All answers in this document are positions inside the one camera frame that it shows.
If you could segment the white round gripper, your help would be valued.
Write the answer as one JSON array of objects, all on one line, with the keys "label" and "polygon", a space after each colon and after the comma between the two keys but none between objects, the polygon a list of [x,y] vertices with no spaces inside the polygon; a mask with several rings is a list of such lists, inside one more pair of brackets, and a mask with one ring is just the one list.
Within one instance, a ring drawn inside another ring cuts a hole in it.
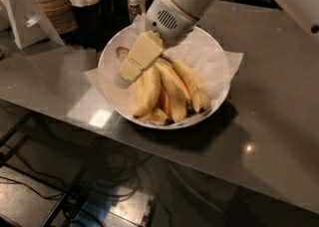
[{"label": "white round gripper", "polygon": [[178,45],[196,22],[197,18],[173,0],[154,0],[146,14],[147,32],[141,33],[134,42],[115,76],[115,84],[127,89],[163,52],[162,41],[167,45]]}]

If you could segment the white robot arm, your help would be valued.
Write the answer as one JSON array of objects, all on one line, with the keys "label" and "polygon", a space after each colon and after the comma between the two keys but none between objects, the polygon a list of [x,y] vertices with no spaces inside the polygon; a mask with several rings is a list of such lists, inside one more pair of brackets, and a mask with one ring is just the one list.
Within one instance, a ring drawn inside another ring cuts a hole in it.
[{"label": "white robot arm", "polygon": [[[181,43],[217,0],[154,0],[146,30],[139,34],[115,75],[121,89],[128,88],[150,68],[166,47]],[[274,0],[313,40],[319,38],[319,0]]]}]

